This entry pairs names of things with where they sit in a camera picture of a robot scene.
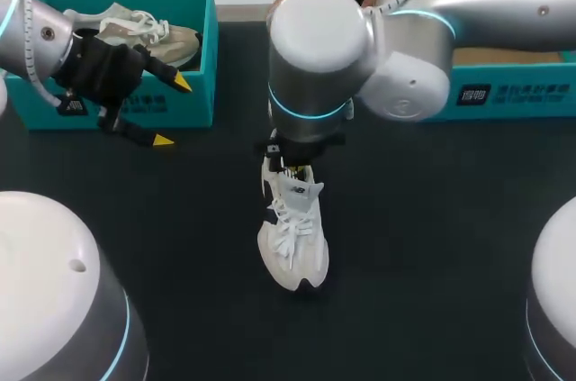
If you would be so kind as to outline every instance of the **teal shoe box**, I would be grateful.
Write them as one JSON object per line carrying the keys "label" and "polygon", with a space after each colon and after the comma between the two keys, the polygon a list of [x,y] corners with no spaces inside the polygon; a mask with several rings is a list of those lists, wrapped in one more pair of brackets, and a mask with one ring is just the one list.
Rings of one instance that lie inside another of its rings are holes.
{"label": "teal shoe box", "polygon": [[576,117],[576,59],[565,53],[494,52],[507,53],[507,59],[518,55],[518,63],[454,66],[448,103],[428,122]]}
{"label": "teal shoe box", "polygon": [[[194,128],[212,125],[218,61],[218,19],[214,0],[40,0],[64,12],[99,14],[112,3],[151,13],[158,20],[189,27],[203,34],[200,70],[183,76],[192,93],[179,93],[144,72],[139,88],[126,100],[122,115],[147,128]],[[86,116],[61,116],[45,103],[23,79],[6,78],[8,95],[24,125],[30,130],[96,129],[99,107],[85,101]],[[45,87],[54,95],[63,94],[53,80]]]}

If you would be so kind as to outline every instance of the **printed logo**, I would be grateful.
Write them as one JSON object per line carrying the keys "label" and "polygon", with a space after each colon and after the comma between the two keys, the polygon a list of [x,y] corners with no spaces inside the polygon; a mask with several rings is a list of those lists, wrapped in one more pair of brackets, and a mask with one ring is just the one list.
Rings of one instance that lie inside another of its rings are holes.
{"label": "printed logo", "polygon": [[62,104],[57,108],[60,115],[65,117],[88,115],[88,110],[80,97],[70,99],[65,95],[57,95]]}
{"label": "printed logo", "polygon": [[492,86],[490,84],[462,86],[458,95],[458,106],[485,104]]}

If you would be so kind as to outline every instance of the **person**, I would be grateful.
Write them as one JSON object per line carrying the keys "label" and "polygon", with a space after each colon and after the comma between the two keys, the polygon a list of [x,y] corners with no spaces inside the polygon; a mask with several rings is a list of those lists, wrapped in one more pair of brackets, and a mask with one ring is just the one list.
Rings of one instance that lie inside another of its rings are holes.
{"label": "person", "polygon": [[[375,0],[356,0],[363,7]],[[276,0],[268,13],[268,25]],[[316,289],[328,273],[329,251],[324,238],[319,195],[324,187],[314,180],[310,165],[286,167],[273,131],[262,164],[265,219],[258,233],[258,248],[274,280],[290,291]]]}

